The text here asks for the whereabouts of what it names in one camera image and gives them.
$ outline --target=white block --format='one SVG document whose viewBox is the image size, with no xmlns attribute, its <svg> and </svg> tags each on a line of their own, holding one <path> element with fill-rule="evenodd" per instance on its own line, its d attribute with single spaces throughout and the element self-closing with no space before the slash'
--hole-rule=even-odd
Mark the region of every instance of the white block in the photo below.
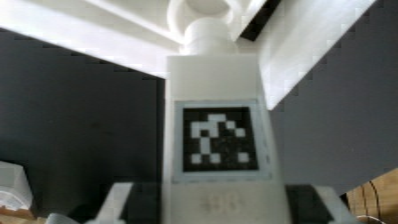
<svg viewBox="0 0 398 224">
<path fill-rule="evenodd" d="M 192 156 L 190 156 L 190 162 L 193 164 L 200 164 L 202 163 L 202 155 L 200 154 L 192 154 Z"/>
<path fill-rule="evenodd" d="M 209 114 L 208 115 L 208 120 L 209 121 L 225 121 L 227 120 L 227 118 L 225 118 L 225 114 Z"/>
<path fill-rule="evenodd" d="M 0 207 L 9 210 L 30 209 L 32 191 L 23 167 L 0 162 Z"/>
<path fill-rule="evenodd" d="M 218 154 L 218 153 L 213 153 L 213 154 L 209 155 L 209 162 L 211 162 L 211 163 L 220 163 L 220 154 Z"/>
<path fill-rule="evenodd" d="M 209 138 L 200 138 L 200 154 L 209 155 L 211 149 L 209 149 Z"/>
<path fill-rule="evenodd" d="M 247 152 L 240 152 L 238 153 L 238 161 L 240 161 L 240 163 L 247 163 L 248 160 L 250 160 L 248 153 Z"/>
<path fill-rule="evenodd" d="M 234 130 L 234 135 L 236 135 L 236 137 L 245 137 L 245 129 L 243 128 L 238 128 Z"/>
<path fill-rule="evenodd" d="M 227 124 L 227 129 L 234 129 L 236 128 L 234 121 L 227 121 L 225 124 Z"/>
</svg>

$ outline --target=white panel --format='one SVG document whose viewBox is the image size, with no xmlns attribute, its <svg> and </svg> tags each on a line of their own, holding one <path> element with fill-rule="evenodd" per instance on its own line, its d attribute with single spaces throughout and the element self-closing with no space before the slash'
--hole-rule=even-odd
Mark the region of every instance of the white panel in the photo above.
<svg viewBox="0 0 398 224">
<path fill-rule="evenodd" d="M 284 0 L 256 41 L 273 109 L 375 0 Z"/>
<path fill-rule="evenodd" d="M 165 77 L 177 44 L 80 0 L 0 0 L 0 27 Z"/>
</svg>

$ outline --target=white surface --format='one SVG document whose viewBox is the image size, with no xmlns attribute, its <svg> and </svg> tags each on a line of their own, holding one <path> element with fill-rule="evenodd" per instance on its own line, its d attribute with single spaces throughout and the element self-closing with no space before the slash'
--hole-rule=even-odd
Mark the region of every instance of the white surface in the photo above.
<svg viewBox="0 0 398 224">
<path fill-rule="evenodd" d="M 289 223 L 284 185 L 279 176 L 272 139 L 270 120 L 259 116 L 257 107 L 264 107 L 257 97 L 263 96 L 257 63 L 254 55 L 177 56 L 168 58 L 170 80 L 167 83 L 167 123 L 165 123 L 165 167 L 163 167 L 163 224 L 263 224 Z M 259 171 L 181 172 L 181 108 L 238 107 L 250 105 L 254 140 L 257 148 Z M 213 121 L 225 122 L 243 136 L 225 116 L 208 116 L 208 122 L 192 124 L 192 136 L 200 137 L 199 130 L 211 129 Z M 202 154 L 209 153 L 208 138 L 200 139 Z M 192 162 L 200 163 L 200 155 Z M 248 161 L 247 154 L 236 154 L 238 161 Z"/>
<path fill-rule="evenodd" d="M 103 202 L 101 210 L 96 216 L 96 222 L 112 222 L 119 220 L 133 183 L 115 183 Z"/>
<path fill-rule="evenodd" d="M 46 218 L 46 224 L 78 224 L 78 222 L 64 215 L 51 213 Z"/>
<path fill-rule="evenodd" d="M 0 207 L 9 210 L 30 209 L 32 191 L 23 167 L 0 161 Z"/>
<path fill-rule="evenodd" d="M 259 72 L 256 60 L 254 55 L 170 57 L 172 99 L 256 99 L 259 76 L 245 75 Z"/>
<path fill-rule="evenodd" d="M 360 224 L 348 211 L 334 189 L 330 187 L 314 186 L 314 190 L 334 218 L 330 224 Z"/>
<path fill-rule="evenodd" d="M 236 10 L 243 9 L 240 28 L 232 31 L 236 37 L 264 1 L 225 2 Z M 373 2 L 284 0 L 257 41 L 238 40 L 240 51 L 259 54 L 268 109 L 280 102 Z M 165 57 L 179 54 L 183 41 L 181 34 L 168 29 L 177 12 L 167 11 L 167 7 L 167 0 L 0 0 L 0 27 L 167 77 Z"/>
<path fill-rule="evenodd" d="M 252 48 L 272 109 L 375 0 L 282 0 Z"/>
</svg>

